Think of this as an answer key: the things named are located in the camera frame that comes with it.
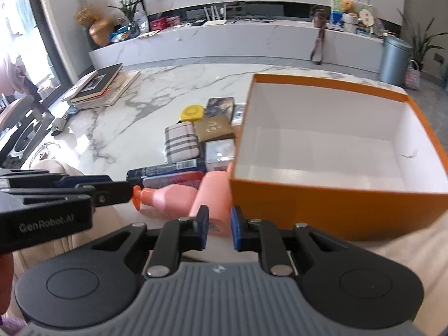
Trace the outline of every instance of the metal screw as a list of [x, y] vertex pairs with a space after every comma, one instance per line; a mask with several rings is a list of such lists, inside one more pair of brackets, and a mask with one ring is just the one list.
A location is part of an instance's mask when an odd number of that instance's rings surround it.
[[273, 276], [290, 276], [293, 273], [293, 269], [289, 265], [285, 264], [278, 264], [274, 265], [270, 269], [270, 273]]
[[150, 277], [161, 278], [169, 274], [169, 268], [164, 265], [154, 265], [146, 271]]

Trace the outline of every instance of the orange box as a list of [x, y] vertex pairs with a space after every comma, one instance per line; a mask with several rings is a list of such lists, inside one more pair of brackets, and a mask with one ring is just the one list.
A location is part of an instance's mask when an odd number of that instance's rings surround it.
[[448, 209], [448, 157], [403, 90], [255, 74], [230, 178], [247, 219], [349, 241], [397, 237]]

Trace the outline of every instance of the pink bag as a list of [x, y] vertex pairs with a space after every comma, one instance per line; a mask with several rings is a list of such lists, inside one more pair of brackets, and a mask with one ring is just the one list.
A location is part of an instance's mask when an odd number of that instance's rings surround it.
[[408, 64], [408, 70], [406, 72], [406, 87], [410, 89], [420, 88], [420, 71], [418, 70], [418, 64], [415, 60], [410, 60]]

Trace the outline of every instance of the black circular disc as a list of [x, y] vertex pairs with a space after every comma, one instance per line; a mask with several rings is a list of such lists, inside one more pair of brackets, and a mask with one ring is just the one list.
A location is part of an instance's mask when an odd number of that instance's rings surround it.
[[361, 299], [383, 297], [392, 287], [387, 276], [373, 269], [349, 270], [341, 276], [339, 282], [346, 293]]
[[422, 283], [412, 271], [365, 251], [324, 254], [303, 275], [300, 288], [325, 317], [363, 329], [413, 320], [423, 301]]
[[125, 310], [138, 276], [114, 252], [72, 251], [47, 260], [17, 283], [17, 304], [28, 320], [51, 328], [85, 328]]

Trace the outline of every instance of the plastic bottle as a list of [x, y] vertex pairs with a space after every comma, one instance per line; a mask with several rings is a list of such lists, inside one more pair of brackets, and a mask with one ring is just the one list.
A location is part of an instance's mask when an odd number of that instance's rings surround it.
[[170, 219], [187, 217], [198, 190], [186, 185], [169, 185], [161, 189], [134, 186], [132, 203], [137, 211], [140, 204], [152, 206]]
[[231, 233], [232, 194], [229, 177], [230, 174], [226, 171], [209, 171], [202, 179], [191, 206], [189, 217], [196, 217], [201, 205], [208, 206], [210, 217], [208, 233], [211, 235], [228, 236]]

